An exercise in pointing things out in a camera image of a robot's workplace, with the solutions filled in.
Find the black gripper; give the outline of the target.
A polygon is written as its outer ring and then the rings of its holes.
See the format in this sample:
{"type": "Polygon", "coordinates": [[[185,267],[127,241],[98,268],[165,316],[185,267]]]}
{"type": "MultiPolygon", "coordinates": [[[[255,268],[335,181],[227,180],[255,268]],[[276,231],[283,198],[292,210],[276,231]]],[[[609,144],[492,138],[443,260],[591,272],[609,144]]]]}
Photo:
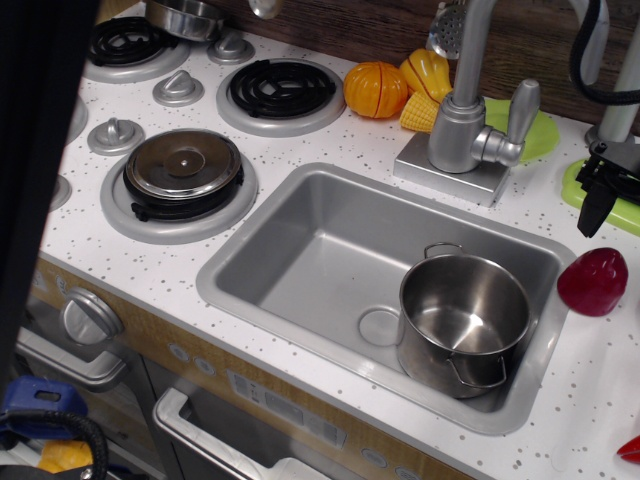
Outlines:
{"type": "Polygon", "coordinates": [[[578,229],[593,237],[613,209],[616,199],[639,204],[639,145],[594,141],[576,180],[586,192],[578,229]]]}

